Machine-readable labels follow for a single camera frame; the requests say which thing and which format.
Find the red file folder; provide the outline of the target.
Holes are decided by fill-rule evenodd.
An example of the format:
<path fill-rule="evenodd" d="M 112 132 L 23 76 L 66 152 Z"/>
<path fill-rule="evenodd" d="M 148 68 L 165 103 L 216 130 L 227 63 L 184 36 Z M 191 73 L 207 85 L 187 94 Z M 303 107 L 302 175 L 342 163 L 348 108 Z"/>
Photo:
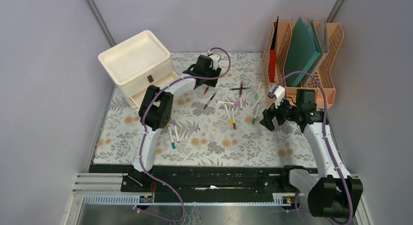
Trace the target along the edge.
<path fill-rule="evenodd" d="M 270 51 L 269 51 L 268 78 L 269 78 L 270 83 L 274 83 L 275 81 L 278 21 L 279 21 L 279 17 L 277 17 L 276 21 L 274 22 L 274 32 L 272 35 Z"/>

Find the green clear pen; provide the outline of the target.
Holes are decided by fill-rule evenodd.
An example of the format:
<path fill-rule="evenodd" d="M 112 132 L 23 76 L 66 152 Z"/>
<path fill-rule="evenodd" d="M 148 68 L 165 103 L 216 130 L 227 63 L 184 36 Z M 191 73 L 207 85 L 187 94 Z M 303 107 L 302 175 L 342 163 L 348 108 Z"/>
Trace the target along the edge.
<path fill-rule="evenodd" d="M 250 87 L 243 87 L 243 90 L 249 90 L 251 89 Z M 238 91 L 239 88 L 229 88 L 230 91 Z"/>

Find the beige file folder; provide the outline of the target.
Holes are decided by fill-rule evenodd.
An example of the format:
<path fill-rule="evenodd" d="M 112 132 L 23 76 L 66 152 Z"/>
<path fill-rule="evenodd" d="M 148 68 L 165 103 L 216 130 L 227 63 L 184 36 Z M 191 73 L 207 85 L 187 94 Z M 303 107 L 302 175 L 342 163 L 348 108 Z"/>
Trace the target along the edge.
<path fill-rule="evenodd" d="M 329 54 L 328 31 L 325 20 L 319 24 L 318 28 L 312 19 L 308 19 L 305 25 L 313 41 L 317 56 L 307 72 L 314 75 Z"/>

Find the teal file folder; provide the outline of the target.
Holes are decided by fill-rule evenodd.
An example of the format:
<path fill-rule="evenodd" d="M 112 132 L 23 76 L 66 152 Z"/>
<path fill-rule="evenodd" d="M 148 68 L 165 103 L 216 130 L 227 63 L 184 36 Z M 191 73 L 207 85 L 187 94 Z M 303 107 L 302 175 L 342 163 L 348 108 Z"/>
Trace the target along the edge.
<path fill-rule="evenodd" d="M 307 72 L 317 57 L 313 41 L 305 24 L 306 22 L 302 18 L 298 18 L 292 30 L 284 66 L 285 75 L 296 71 Z"/>

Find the cream drawer unit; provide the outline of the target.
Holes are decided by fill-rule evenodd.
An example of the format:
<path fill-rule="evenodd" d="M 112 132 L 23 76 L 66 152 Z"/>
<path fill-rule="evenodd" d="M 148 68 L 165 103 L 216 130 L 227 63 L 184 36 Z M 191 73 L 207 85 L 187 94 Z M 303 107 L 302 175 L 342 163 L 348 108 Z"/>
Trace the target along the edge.
<path fill-rule="evenodd" d="M 171 53 L 150 30 L 100 53 L 98 60 L 135 111 L 149 85 L 160 87 L 178 78 Z"/>

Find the pink clear pen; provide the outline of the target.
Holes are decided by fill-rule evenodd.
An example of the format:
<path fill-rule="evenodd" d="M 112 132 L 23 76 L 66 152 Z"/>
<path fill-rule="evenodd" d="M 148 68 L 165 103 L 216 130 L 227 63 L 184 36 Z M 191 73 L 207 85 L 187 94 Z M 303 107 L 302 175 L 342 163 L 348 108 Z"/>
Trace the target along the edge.
<path fill-rule="evenodd" d="M 242 91 L 243 91 L 243 82 L 240 83 L 240 88 L 239 88 L 239 98 L 242 97 Z"/>

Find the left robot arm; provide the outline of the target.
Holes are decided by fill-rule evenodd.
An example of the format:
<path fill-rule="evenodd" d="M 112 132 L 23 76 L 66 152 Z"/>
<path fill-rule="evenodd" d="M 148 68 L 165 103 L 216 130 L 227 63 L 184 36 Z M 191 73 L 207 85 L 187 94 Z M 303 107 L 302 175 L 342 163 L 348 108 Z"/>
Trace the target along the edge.
<path fill-rule="evenodd" d="M 208 52 L 199 55 L 195 64 L 190 65 L 180 76 L 173 69 L 171 56 L 143 70 L 152 81 L 145 83 L 145 93 L 137 106 L 141 124 L 138 152 L 129 173 L 132 185 L 139 191 L 150 188 L 154 177 L 149 173 L 153 167 L 154 151 L 161 131 L 171 118 L 172 106 L 178 97 L 201 85 L 215 87 L 221 78 L 219 62 L 221 56 Z"/>

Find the purple clear pen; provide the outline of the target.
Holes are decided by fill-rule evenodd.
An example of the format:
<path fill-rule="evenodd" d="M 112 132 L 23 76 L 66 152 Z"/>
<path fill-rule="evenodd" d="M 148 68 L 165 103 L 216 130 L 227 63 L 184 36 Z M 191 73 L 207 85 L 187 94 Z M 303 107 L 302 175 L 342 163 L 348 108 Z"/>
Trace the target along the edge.
<path fill-rule="evenodd" d="M 212 102 L 212 100 L 214 99 L 215 95 L 216 95 L 216 93 L 214 93 L 214 94 L 211 96 L 211 98 L 207 101 L 207 103 L 204 105 L 204 107 L 203 107 L 204 110 L 205 110 L 205 109 L 209 106 L 209 104 Z"/>

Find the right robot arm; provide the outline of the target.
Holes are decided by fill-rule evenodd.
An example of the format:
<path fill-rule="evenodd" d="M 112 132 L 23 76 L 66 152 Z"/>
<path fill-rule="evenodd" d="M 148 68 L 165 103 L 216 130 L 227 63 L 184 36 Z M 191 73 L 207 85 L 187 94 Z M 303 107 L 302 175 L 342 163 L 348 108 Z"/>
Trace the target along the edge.
<path fill-rule="evenodd" d="M 270 131 L 286 121 L 295 122 L 309 143 L 318 177 L 312 176 L 302 166 L 286 165 L 279 179 L 281 189 L 291 192 L 297 189 L 307 197 L 312 216 L 352 220 L 363 193 L 363 184 L 346 169 L 331 138 L 331 129 L 324 111 L 317 110 L 316 92 L 299 89 L 297 101 L 290 104 L 285 88 L 273 85 L 268 97 L 274 103 L 263 111 L 260 124 Z"/>

